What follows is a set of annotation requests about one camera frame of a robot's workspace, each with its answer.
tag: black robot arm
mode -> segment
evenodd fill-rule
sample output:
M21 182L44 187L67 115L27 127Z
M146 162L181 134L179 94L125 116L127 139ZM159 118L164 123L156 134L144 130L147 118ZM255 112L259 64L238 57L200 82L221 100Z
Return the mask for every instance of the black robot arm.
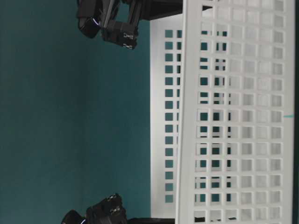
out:
M121 0L129 5L127 22L115 18L120 0L78 0L79 29L87 37L94 38L101 30L104 41L128 49L137 45L140 20L154 20L181 14L183 0Z

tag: teal background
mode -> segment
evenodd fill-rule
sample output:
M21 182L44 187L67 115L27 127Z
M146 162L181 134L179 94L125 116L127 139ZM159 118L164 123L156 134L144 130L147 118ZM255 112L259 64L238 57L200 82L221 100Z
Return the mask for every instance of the teal background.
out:
M58 224L114 192L150 216L149 22L130 51L82 36L75 0L0 5L0 224Z

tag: square opening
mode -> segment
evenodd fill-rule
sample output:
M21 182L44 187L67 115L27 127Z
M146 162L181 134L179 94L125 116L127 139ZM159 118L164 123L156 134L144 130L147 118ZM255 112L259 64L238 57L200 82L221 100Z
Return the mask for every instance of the square opening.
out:
M226 187L227 188L237 188L237 177L236 176L227 176L226 177Z
M221 171L221 160L212 160L211 171Z
M239 26L232 26L232 38L241 40L243 38L243 28Z
M222 154L222 144L212 143L212 155L221 155L221 154Z
M268 138L268 127L266 126L258 126L256 127L256 138L258 139L266 139Z
M269 217L270 217L270 219L279 219L279 218L281 218L281 209L280 209L280 207L269 208Z
M242 171L252 170L252 160L242 160Z
M243 95L243 105L245 105L245 106L254 105L254 95L244 93L244 95Z
M252 154L252 143L242 143L242 155Z
M270 191L270 203L279 203L281 202L281 192L278 191Z
M271 187L280 187L281 184L282 184L281 175L270 175L270 186Z
M239 121L239 111L238 110L228 110L228 121L238 122Z
M257 155L268 154L268 143L263 143L263 142L256 143L256 154Z
M205 189L206 188L206 177L196 177L195 178L195 189Z
M256 71L256 63L253 61L245 61L244 62L244 72L246 73L255 73Z
M228 105L238 106L240 104L240 97L238 93L228 94Z
M256 171L267 171L268 161L266 159L256 160Z
M227 160L226 171L237 171L238 161L237 160Z
M252 209L241 209L241 220L242 221L252 220Z
M221 210L210 211L211 222L221 222Z
M237 194L227 193L226 194L226 205L236 205L237 204Z
M228 127L228 138L237 139L239 137L239 127Z
M242 127L242 137L244 139L253 138L253 127Z
M210 22L201 23L201 34L206 36L212 36L213 26Z
M271 128L271 138L272 139L281 139L282 138L282 128L281 127L272 127Z
M208 92L199 92L198 103L199 104L208 104L209 103L209 93Z
M223 121L224 111L223 110L213 110L213 121Z
M206 172L207 161L206 160L196 160L195 161L195 172Z
M267 187L267 176L257 175L256 176L256 187L257 188L266 188Z
M227 145L228 148L228 155L238 155L238 148L239 144L238 143L228 143Z
M237 220L237 210L235 210L235 209L225 210L225 220L228 222L236 221Z
M269 90L270 79L269 78L258 78L257 89L258 90Z
M211 177L211 188L221 188L221 177L219 176Z
M271 159L270 161L271 171L279 171L281 170L281 167L282 167L281 159Z
M256 220L266 220L266 219L267 219L267 208L257 208Z
M194 222L195 223L206 222L206 211L195 211L194 212Z
M223 127L213 126L212 137L213 138L223 138Z
M272 155L280 155L281 154L281 143L271 143L271 154Z
M252 204L252 193L242 192L241 193L241 204Z
M243 110L243 122L253 122L254 111Z
M269 112L268 111L257 111L256 113L257 121L259 123L264 123L269 121Z
M207 155L208 146L206 143L196 144L196 155Z
M197 110L197 121L208 121L209 119L209 110L198 109Z
M223 36L223 37L228 36L228 25L226 25L226 24L217 24L216 29L217 29L216 30L217 36Z
M215 71L226 71L226 59L215 59Z
M257 28L256 27L246 27L245 38L248 40L257 40Z
M206 195L205 194L195 194L194 205L195 206L204 206L204 205L206 205Z
M244 21L244 10L233 8L232 9L233 20L234 21Z
M252 176L242 176L241 177L241 187L251 188L252 187Z
M257 204L266 204L267 203L267 193L263 191L256 192L256 203Z

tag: white crate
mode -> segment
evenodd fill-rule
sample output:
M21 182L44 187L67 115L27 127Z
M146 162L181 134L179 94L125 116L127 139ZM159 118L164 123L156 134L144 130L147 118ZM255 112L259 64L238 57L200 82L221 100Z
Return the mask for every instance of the white crate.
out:
M186 0L184 22L151 22L153 217L291 224L294 3Z

